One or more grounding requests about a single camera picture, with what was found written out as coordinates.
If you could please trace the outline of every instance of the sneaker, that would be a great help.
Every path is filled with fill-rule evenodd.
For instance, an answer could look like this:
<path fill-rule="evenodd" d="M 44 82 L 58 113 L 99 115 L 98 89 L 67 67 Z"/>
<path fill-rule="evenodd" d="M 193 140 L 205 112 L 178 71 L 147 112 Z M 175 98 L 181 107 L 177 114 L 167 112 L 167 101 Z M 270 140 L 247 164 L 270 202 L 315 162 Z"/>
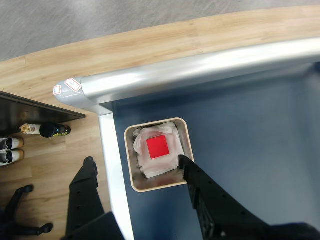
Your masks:
<path fill-rule="evenodd" d="M 8 150 L 22 148 L 25 145 L 23 138 L 0 138 L 0 153 Z"/>
<path fill-rule="evenodd" d="M 20 161 L 24 157 L 25 152 L 22 150 L 0 152 L 0 167 Z"/>

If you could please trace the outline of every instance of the red cube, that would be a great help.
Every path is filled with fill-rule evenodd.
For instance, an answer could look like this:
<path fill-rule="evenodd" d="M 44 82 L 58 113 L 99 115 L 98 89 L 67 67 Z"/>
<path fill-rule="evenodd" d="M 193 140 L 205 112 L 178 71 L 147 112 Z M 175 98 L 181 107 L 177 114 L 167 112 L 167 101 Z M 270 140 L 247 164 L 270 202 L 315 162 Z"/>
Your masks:
<path fill-rule="evenodd" d="M 151 159 L 170 154 L 165 135 L 149 138 L 146 140 L 146 144 L 148 145 Z"/>

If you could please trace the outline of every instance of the chair wheel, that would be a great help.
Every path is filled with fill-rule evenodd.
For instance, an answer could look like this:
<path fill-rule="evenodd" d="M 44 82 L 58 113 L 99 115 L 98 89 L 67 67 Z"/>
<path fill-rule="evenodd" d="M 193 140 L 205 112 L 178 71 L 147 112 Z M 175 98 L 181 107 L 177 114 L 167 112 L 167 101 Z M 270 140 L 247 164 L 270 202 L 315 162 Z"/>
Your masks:
<path fill-rule="evenodd" d="M 52 223 L 47 223 L 46 225 L 43 225 L 41 227 L 44 234 L 50 233 L 53 228 L 54 228 L 54 225 Z"/>
<path fill-rule="evenodd" d="M 24 193 L 31 193 L 34 190 L 34 186 L 33 185 L 27 185 L 23 187 L 23 192 Z"/>

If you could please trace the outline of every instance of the beige container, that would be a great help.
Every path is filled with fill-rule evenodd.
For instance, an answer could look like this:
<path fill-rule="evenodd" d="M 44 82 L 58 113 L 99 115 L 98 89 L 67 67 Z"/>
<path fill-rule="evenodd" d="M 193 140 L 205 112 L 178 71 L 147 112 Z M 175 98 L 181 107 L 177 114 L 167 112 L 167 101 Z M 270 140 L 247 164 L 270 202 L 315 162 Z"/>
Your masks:
<path fill-rule="evenodd" d="M 187 183 L 184 181 L 183 172 L 179 168 L 151 178 L 147 178 L 140 171 L 137 153 L 134 150 L 134 142 L 136 140 L 134 138 L 134 131 L 138 128 L 148 128 L 167 122 L 173 122 L 176 125 L 184 154 L 194 161 L 187 123 L 183 119 L 176 117 L 128 127 L 124 132 L 124 141 L 129 165 L 130 180 L 133 189 L 139 193 L 174 187 Z"/>

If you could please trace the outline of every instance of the white plastic bag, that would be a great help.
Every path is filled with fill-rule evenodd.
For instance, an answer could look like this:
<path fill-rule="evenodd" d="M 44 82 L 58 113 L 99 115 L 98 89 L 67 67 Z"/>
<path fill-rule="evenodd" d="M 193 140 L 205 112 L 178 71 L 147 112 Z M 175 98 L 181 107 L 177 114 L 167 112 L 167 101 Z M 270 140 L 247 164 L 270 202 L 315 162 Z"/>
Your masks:
<path fill-rule="evenodd" d="M 178 167 L 178 155 L 184 155 L 178 129 L 173 122 L 166 122 L 161 125 L 143 128 L 135 139 L 133 148 L 137 153 L 138 163 L 141 172 L 152 178 L 164 174 Z M 151 159 L 147 145 L 147 139 L 165 135 L 169 148 L 169 154 Z"/>

